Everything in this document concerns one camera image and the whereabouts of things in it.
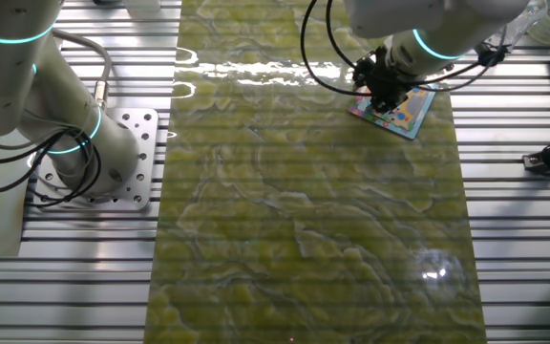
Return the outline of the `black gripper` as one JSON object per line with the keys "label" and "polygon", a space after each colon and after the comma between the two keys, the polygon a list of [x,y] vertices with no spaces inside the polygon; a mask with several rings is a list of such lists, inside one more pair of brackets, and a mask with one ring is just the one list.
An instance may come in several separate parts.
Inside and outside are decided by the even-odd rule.
{"label": "black gripper", "polygon": [[378,47],[356,61],[352,75],[353,91],[370,94],[370,106],[375,113],[384,114],[408,99],[413,87],[398,79],[387,65],[386,47]]}

